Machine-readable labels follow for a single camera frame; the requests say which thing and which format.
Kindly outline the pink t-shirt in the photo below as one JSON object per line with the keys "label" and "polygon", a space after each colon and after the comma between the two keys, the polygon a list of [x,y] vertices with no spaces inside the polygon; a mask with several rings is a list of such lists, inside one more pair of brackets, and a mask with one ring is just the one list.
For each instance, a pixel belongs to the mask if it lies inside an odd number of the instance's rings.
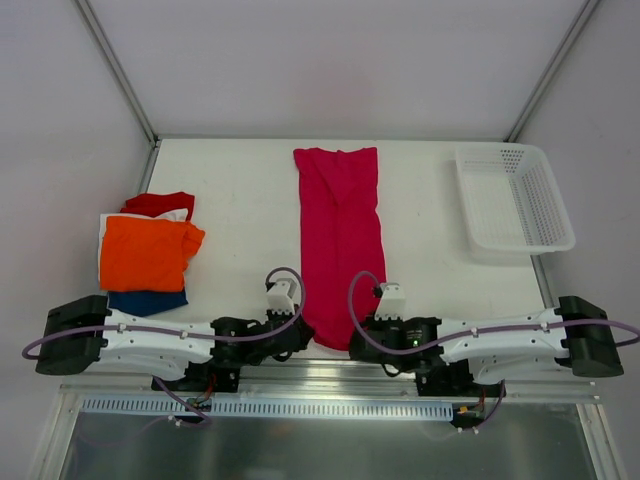
{"label": "pink t-shirt", "polygon": [[363,281],[348,296],[361,271],[386,279],[378,207],[378,151],[296,149],[299,173],[301,276],[306,288],[305,321],[316,343],[346,351],[358,319],[377,306],[373,284]]}

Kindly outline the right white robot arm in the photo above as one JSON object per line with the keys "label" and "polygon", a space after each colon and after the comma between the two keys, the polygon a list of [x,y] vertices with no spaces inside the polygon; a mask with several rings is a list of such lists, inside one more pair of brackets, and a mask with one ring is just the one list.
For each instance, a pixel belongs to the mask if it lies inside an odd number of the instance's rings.
{"label": "right white robot arm", "polygon": [[349,343],[352,360],[400,373],[447,372],[449,387],[470,395],[481,385],[540,371],[569,369],[577,377],[624,373],[606,312],[578,297],[522,317],[472,322],[437,317],[370,317]]}

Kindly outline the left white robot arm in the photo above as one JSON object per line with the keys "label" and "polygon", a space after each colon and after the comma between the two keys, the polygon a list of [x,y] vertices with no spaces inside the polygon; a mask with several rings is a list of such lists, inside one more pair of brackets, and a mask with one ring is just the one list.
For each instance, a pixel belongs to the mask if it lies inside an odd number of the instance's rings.
{"label": "left white robot arm", "polygon": [[204,323],[161,322],[121,312],[90,295],[49,311],[33,354],[37,373],[72,376],[97,365],[160,378],[197,390],[211,377],[307,348],[314,331],[297,305],[270,307],[263,321],[220,317]]}

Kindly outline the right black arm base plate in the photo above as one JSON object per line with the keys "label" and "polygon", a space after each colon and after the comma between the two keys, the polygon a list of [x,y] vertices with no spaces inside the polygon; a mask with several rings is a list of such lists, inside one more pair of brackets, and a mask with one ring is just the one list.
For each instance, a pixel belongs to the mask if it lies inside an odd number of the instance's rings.
{"label": "right black arm base plate", "polygon": [[417,393],[422,397],[481,397],[497,398],[500,383],[481,385],[474,380],[469,362],[434,366],[415,372]]}

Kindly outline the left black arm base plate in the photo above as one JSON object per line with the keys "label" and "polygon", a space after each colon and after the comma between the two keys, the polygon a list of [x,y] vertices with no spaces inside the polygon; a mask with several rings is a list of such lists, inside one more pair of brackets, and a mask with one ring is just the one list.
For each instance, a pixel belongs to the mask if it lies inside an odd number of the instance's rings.
{"label": "left black arm base plate", "polygon": [[163,380],[165,387],[173,392],[236,393],[240,381],[240,369],[222,368],[209,364],[191,364],[185,375],[178,380]]}

